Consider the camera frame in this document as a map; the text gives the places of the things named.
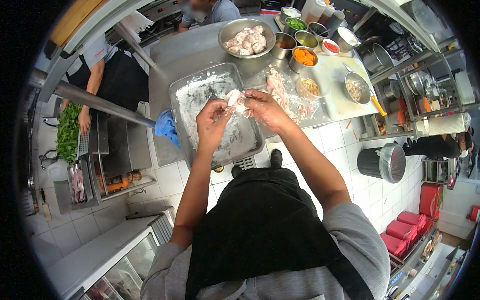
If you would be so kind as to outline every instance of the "stainless steel counter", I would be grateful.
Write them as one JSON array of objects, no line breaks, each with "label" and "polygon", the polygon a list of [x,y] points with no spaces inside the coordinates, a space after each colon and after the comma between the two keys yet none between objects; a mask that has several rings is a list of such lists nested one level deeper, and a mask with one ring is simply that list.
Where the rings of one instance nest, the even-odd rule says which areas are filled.
[{"label": "stainless steel counter", "polygon": [[[254,19],[269,24],[274,32],[280,32],[273,16],[259,16]],[[225,53],[218,44],[218,32],[226,23],[196,28],[160,41],[152,47],[150,57],[156,62],[156,66],[149,72],[150,117],[153,120],[156,120],[162,111],[171,108],[168,88],[172,83],[219,63],[235,63],[245,88],[264,84],[264,79],[261,82],[251,79],[263,69],[268,68],[270,64],[285,72],[293,80],[297,79],[298,74],[290,69],[288,60],[278,60],[270,54],[252,60],[242,60]],[[317,110],[312,119],[301,122],[302,129],[331,122],[325,106],[323,103],[321,105],[322,107]],[[265,138],[276,135],[265,127],[262,127],[262,132]],[[154,143],[159,166],[166,166],[184,159],[182,152],[167,138],[154,135]]]}]

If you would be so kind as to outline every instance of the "knife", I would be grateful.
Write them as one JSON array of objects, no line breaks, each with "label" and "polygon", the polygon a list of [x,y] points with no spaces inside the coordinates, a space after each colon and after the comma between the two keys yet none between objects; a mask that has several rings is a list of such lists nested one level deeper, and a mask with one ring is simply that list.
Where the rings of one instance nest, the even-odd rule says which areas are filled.
[{"label": "knife", "polygon": [[[349,67],[346,63],[343,63],[343,65],[345,66],[345,68],[347,70],[349,70],[350,72],[355,72],[352,70],[351,67]],[[372,100],[373,104],[375,104],[375,106],[377,107],[378,111],[380,112],[380,114],[382,116],[386,116],[387,113],[384,111],[384,109],[382,108],[382,106],[380,105],[380,103],[378,103],[378,100],[377,100],[377,96],[375,96],[375,93],[373,92],[372,89],[370,89],[370,100]]]}]

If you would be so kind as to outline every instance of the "blue towel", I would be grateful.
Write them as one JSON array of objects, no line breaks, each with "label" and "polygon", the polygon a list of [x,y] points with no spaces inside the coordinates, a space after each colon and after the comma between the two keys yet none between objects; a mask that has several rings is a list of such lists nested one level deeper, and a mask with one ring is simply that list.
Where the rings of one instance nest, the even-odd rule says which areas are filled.
[{"label": "blue towel", "polygon": [[155,135],[163,135],[169,138],[180,149],[179,136],[175,130],[171,109],[165,110],[158,116],[155,123]]}]

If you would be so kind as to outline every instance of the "black trash bin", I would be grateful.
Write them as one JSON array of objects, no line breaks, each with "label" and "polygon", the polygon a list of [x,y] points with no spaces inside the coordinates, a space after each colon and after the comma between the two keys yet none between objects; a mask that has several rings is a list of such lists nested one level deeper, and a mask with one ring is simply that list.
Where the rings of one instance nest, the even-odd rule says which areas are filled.
[{"label": "black trash bin", "polygon": [[405,174],[407,159],[403,148],[397,144],[386,144],[381,148],[363,149],[357,157],[361,174],[398,183]]}]

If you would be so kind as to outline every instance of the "green vegetable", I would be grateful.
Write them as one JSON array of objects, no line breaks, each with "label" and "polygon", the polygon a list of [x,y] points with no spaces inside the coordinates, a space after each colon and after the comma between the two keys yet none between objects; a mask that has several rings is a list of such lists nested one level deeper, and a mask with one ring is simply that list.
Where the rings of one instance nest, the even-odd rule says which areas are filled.
[{"label": "green vegetable", "polygon": [[78,115],[82,111],[80,104],[69,104],[60,115],[57,132],[57,153],[69,165],[75,162],[77,157]]},{"label": "green vegetable", "polygon": [[300,20],[297,20],[297,19],[288,19],[287,20],[287,24],[292,27],[292,28],[295,28],[297,30],[305,30],[307,29],[307,27],[305,26],[304,23],[302,23]]}]

